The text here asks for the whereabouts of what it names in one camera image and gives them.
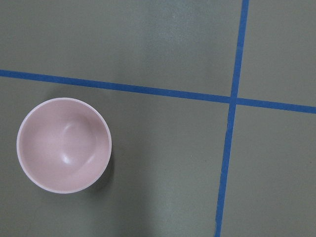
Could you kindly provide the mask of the pink bowl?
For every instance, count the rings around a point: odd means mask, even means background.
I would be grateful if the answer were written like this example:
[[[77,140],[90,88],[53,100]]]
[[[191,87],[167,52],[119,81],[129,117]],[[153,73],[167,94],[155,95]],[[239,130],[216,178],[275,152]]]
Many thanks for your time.
[[[74,98],[54,98],[34,107],[16,139],[19,163],[38,187],[71,194],[93,185],[105,172],[112,138],[101,114]]]

